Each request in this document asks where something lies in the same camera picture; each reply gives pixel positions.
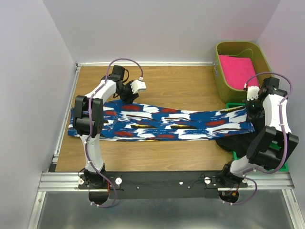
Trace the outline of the blue white red patterned pants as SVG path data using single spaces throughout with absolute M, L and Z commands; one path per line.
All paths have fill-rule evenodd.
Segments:
M 101 140 L 196 141 L 254 132 L 245 106 L 216 111 L 178 110 L 148 104 L 104 103 Z

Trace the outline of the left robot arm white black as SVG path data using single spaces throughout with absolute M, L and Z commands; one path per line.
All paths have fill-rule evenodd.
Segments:
M 84 181 L 94 188 L 102 188 L 109 182 L 102 173 L 104 161 L 100 149 L 104 103 L 111 95 L 118 94 L 124 104 L 130 104 L 139 97 L 139 91 L 146 89 L 142 69 L 139 79 L 128 83 L 123 80 L 125 71 L 122 66 L 115 65 L 111 73 L 106 71 L 106 75 L 90 93 L 75 98 L 72 126 L 76 129 L 85 152 Z

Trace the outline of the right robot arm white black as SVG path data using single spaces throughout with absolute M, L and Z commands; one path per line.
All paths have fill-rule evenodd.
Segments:
M 272 174 L 283 167 L 299 143 L 289 127 L 286 105 L 291 92 L 279 89 L 278 74 L 271 73 L 261 87 L 244 84 L 249 121 L 264 121 L 246 155 L 224 165 L 218 181 L 225 187 L 241 184 L 251 172 Z

